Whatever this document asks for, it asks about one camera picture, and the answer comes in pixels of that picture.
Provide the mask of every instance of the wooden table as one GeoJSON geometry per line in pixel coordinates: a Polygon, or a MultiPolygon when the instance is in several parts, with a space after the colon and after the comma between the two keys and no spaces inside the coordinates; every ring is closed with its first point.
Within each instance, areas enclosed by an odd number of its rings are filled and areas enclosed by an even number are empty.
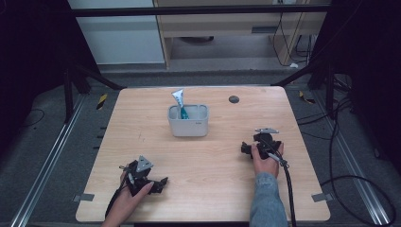
{"type": "MultiPolygon", "coordinates": [[[[274,140],[285,144],[296,218],[327,220],[325,201],[305,144],[281,87],[185,87],[185,104],[209,107],[209,132],[204,137],[174,137],[167,109],[176,102],[178,88],[122,90],[85,188],[92,201],[81,201],[77,220],[104,220],[105,210],[119,186],[119,166],[144,155],[154,167],[148,177],[168,177],[162,194],[145,197],[130,222],[249,221],[254,190],[253,162],[240,152],[253,142],[254,129],[274,128],[274,140]],[[239,102],[229,102],[238,96],[239,102]]],[[[290,217],[288,187],[283,169],[278,177],[280,196],[290,217]]]]}

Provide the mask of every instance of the cable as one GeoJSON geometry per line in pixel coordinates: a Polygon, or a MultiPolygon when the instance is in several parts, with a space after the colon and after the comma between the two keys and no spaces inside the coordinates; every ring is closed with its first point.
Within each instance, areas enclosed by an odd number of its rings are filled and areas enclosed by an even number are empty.
{"type": "Polygon", "coordinates": [[[317,135],[313,135],[313,134],[310,134],[310,133],[307,133],[307,132],[304,132],[304,131],[301,131],[301,133],[305,134],[305,135],[309,135],[309,136],[315,137],[317,139],[330,140],[330,138],[323,138],[323,137],[320,137],[320,136],[317,136],[317,135]]]}
{"type": "Polygon", "coordinates": [[[32,109],[31,110],[31,112],[34,112],[34,111],[42,112],[42,116],[39,118],[39,120],[37,120],[37,121],[35,121],[35,122],[31,123],[31,124],[23,125],[22,127],[30,127],[30,126],[36,125],[40,121],[42,121],[42,119],[44,119],[44,111],[43,110],[41,110],[41,109],[32,109]]]}
{"type": "Polygon", "coordinates": [[[289,198],[289,210],[290,210],[290,213],[291,213],[291,224],[292,224],[292,227],[296,227],[297,226],[297,222],[296,222],[296,218],[295,218],[294,196],[293,196],[293,193],[292,193],[291,177],[289,176],[289,171],[288,171],[289,165],[288,165],[287,161],[283,159],[283,156],[281,155],[281,153],[277,149],[275,149],[270,143],[268,143],[264,139],[260,138],[260,140],[264,144],[267,144],[270,147],[271,150],[274,150],[274,154],[279,159],[278,162],[280,163],[280,166],[283,167],[284,172],[286,173],[287,186],[288,186],[288,198],[289,198]]]}
{"type": "Polygon", "coordinates": [[[332,133],[331,138],[330,138],[330,146],[329,146],[329,173],[330,173],[330,180],[321,183],[321,185],[324,185],[324,184],[326,184],[326,183],[331,183],[331,186],[332,186],[332,189],[333,189],[333,193],[334,193],[334,195],[335,195],[337,201],[339,202],[340,206],[341,206],[348,214],[350,214],[353,218],[356,218],[356,219],[359,220],[360,222],[362,222],[362,223],[364,223],[364,224],[367,224],[367,225],[371,225],[371,226],[391,226],[391,225],[395,222],[395,219],[396,219],[396,210],[395,210],[395,207],[394,207],[394,205],[392,204],[392,202],[391,202],[391,200],[389,199],[389,197],[386,195],[386,193],[385,193],[382,189],[380,189],[375,183],[373,183],[373,182],[371,182],[370,180],[367,180],[367,179],[365,179],[365,178],[362,178],[362,177],[359,177],[359,176],[354,176],[354,175],[344,175],[344,176],[339,176],[339,177],[336,177],[336,178],[333,177],[333,143],[334,143],[334,138],[335,138],[335,136],[336,136],[336,131],[337,131],[337,130],[339,129],[339,127],[340,127],[340,126],[339,126],[339,119],[338,119],[339,112],[340,112],[340,108],[338,107],[338,108],[336,108],[336,110],[337,110],[337,111],[335,111],[335,116],[334,116],[335,124],[334,124],[333,133],[332,133]],[[344,178],[356,178],[356,179],[359,179],[359,180],[368,182],[368,183],[370,183],[371,185],[373,185],[373,186],[375,187],[375,189],[376,189],[378,192],[380,192],[380,194],[383,195],[383,197],[387,200],[387,202],[389,203],[390,207],[392,208],[392,219],[391,219],[391,221],[390,221],[389,223],[387,223],[387,224],[384,224],[384,225],[377,225],[377,224],[375,224],[375,223],[372,223],[372,222],[370,222],[370,221],[368,221],[368,220],[365,220],[365,219],[359,217],[358,215],[356,215],[355,213],[353,213],[348,207],[346,207],[346,205],[341,201],[341,199],[340,199],[340,197],[339,197],[339,195],[338,195],[338,193],[337,193],[335,184],[334,184],[334,181],[337,181],[337,180],[339,180],[339,179],[344,179],[344,178]]]}
{"type": "MultiPolygon", "coordinates": [[[[301,21],[301,18],[298,19],[297,26],[299,25],[300,21],[301,21]]],[[[278,31],[279,27],[281,27],[281,33],[282,33],[282,35],[283,35],[284,43],[286,44],[288,56],[289,56],[295,63],[305,62],[305,61],[296,61],[296,60],[294,60],[294,59],[291,57],[291,54],[289,53],[289,47],[288,47],[287,39],[286,39],[286,36],[284,35],[283,23],[282,23],[282,22],[283,22],[283,12],[280,13],[280,19],[279,19],[279,22],[278,22],[278,26],[277,26],[277,28],[276,28],[276,31],[274,32],[274,35],[273,35],[273,49],[274,49],[274,53],[276,54],[279,63],[280,63],[282,66],[289,66],[289,64],[283,64],[283,63],[280,61],[280,58],[278,57],[277,50],[276,50],[276,48],[275,48],[275,36],[276,36],[276,34],[277,34],[277,31],[278,31]]]]}
{"type": "Polygon", "coordinates": [[[357,14],[357,10],[360,8],[362,5],[363,0],[359,0],[359,3],[355,10],[352,12],[352,14],[347,18],[345,23],[342,24],[342,26],[337,30],[337,32],[331,37],[331,39],[313,56],[313,59],[317,59],[320,54],[329,46],[336,38],[337,36],[344,30],[345,26],[348,25],[348,23],[351,21],[351,19],[357,14]]]}

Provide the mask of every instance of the sleeve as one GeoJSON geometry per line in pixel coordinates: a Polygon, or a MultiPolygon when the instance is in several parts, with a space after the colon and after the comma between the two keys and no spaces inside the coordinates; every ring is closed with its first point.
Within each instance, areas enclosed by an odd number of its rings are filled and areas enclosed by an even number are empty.
{"type": "Polygon", "coordinates": [[[286,211],[281,202],[277,180],[267,172],[259,173],[255,179],[255,190],[251,207],[250,227],[286,227],[286,211]]]}

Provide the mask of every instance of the human hand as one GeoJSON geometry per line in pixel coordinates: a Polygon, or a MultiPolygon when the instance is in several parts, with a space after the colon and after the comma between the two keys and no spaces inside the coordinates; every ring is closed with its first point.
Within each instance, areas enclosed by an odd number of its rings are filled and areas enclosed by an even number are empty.
{"type": "MultiPolygon", "coordinates": [[[[126,171],[120,176],[120,182],[124,181],[126,171]]],[[[120,191],[115,200],[109,215],[102,223],[102,227],[116,227],[123,223],[135,210],[139,202],[148,194],[153,187],[153,182],[146,184],[134,197],[131,195],[130,189],[125,186],[120,191]]]]}
{"type": "MultiPolygon", "coordinates": [[[[278,151],[281,155],[284,152],[284,144],[281,143],[278,151]]],[[[268,158],[263,160],[260,158],[259,150],[256,145],[252,145],[252,156],[253,156],[253,166],[254,166],[254,174],[257,175],[261,172],[268,172],[273,175],[275,178],[278,176],[279,163],[272,158],[268,158]]]]}

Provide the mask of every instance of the gray floor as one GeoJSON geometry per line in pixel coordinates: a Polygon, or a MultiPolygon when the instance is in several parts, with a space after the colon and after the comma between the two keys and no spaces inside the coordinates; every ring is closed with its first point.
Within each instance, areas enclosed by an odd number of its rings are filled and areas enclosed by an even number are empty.
{"type": "MultiPolygon", "coordinates": [[[[105,76],[120,85],[129,87],[269,85],[297,70],[278,62],[272,46],[264,36],[215,37],[210,43],[188,43],[177,39],[174,44],[171,65],[167,70],[141,70],[135,74],[105,74],[105,76]]],[[[310,104],[299,97],[300,90],[316,100],[324,94],[324,88],[313,92],[307,91],[305,86],[307,79],[308,76],[302,77],[286,87],[288,99],[297,119],[323,113],[319,103],[310,104]]],[[[72,199],[84,190],[97,149],[101,144],[103,128],[108,124],[118,96],[118,91],[113,91],[94,80],[89,79],[89,81],[92,85],[89,95],[78,95],[74,92],[75,101],[84,96],[81,114],[30,216],[28,221],[30,226],[87,225],[76,221],[75,213],[78,203],[72,199]],[[100,96],[105,93],[108,94],[108,98],[104,107],[96,110],[100,96]]],[[[346,94],[336,92],[338,100],[345,96],[346,94]]],[[[7,160],[1,161],[0,223],[2,226],[9,226],[15,217],[61,131],[64,119],[63,88],[58,87],[39,95],[35,99],[33,109],[26,119],[26,126],[20,129],[19,136],[10,147],[12,155],[7,160]]],[[[340,135],[338,137],[341,135],[344,137],[347,147],[351,150],[364,176],[377,183],[399,210],[401,207],[398,196],[401,191],[400,176],[389,161],[375,158],[370,139],[351,110],[352,108],[349,107],[339,114],[340,135]]],[[[323,119],[313,124],[300,126],[312,164],[321,183],[330,177],[328,168],[330,143],[327,140],[332,132],[330,123],[332,123],[330,120],[323,119]]],[[[349,174],[351,170],[347,165],[346,157],[344,158],[341,153],[339,143],[334,144],[332,156],[334,176],[349,174]]],[[[372,222],[369,209],[365,205],[366,201],[359,195],[360,189],[356,185],[354,180],[341,180],[336,182],[336,189],[340,199],[352,212],[372,222]]],[[[331,185],[323,186],[323,192],[332,193],[331,185]]],[[[378,193],[376,194],[389,218],[392,218],[392,211],[386,201],[378,193]]],[[[366,226],[350,216],[340,207],[337,200],[329,201],[328,205],[331,212],[330,220],[324,223],[298,223],[298,225],[366,226]]],[[[246,226],[247,224],[230,223],[230,225],[246,226]]],[[[393,226],[401,226],[400,221],[393,226]]]]}

